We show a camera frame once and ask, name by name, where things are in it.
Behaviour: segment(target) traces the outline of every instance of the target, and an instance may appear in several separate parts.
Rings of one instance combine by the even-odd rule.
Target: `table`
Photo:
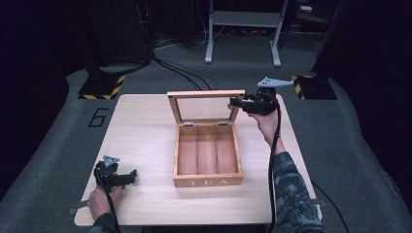
[[[310,183],[292,125],[281,96],[282,138],[303,176]],[[113,113],[96,163],[103,155],[120,159],[118,174],[137,169],[135,183],[123,191],[117,209],[120,225],[254,224],[271,221],[267,169],[270,148],[257,123],[239,111],[236,123],[244,178],[241,185],[175,188],[173,160],[176,122],[166,94],[125,94]],[[96,182],[90,177],[82,200]],[[75,216],[79,226],[93,224],[88,207]]]
[[[212,62],[214,35],[214,25],[231,25],[231,26],[255,26],[255,27],[273,27],[276,28],[273,40],[269,42],[272,52],[273,65],[281,66],[281,60],[277,44],[281,33],[283,20],[285,17],[288,0],[283,0],[282,10],[280,13],[253,13],[253,12],[230,12],[230,11],[214,11],[213,0],[210,0],[209,6],[209,40],[206,49],[205,62]]]

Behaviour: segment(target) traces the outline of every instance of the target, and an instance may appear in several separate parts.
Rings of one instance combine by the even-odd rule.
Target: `person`
[[[263,134],[264,141],[272,148],[279,120],[277,110],[267,116],[248,115],[257,121],[257,128]],[[277,140],[271,163],[276,198],[275,232],[324,232],[317,206],[310,199],[306,184],[286,151],[281,137]],[[122,188],[118,187],[111,193],[115,209],[120,201],[121,190]],[[116,214],[111,213],[106,194],[100,186],[91,192],[88,206],[95,219],[90,233],[117,232]]]

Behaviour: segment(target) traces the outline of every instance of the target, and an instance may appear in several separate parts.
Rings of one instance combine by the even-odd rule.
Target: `camouflage sleeve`
[[[276,232],[324,232],[316,204],[288,152],[274,156],[273,181],[276,199]]]
[[[106,213],[97,218],[93,226],[90,228],[90,233],[116,233],[116,215]]]

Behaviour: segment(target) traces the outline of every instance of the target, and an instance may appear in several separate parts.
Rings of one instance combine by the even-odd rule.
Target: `open wooden box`
[[[239,108],[229,98],[244,90],[168,92],[176,119],[173,182],[176,187],[239,185],[243,171],[237,143]]]

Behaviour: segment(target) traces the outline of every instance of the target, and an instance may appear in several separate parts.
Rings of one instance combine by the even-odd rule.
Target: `hinge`
[[[218,122],[218,125],[228,125],[229,123],[227,122],[227,120],[222,120]]]
[[[183,123],[183,126],[184,126],[184,127],[186,127],[186,126],[194,126],[194,124],[193,124],[193,122],[184,122],[184,123]]]

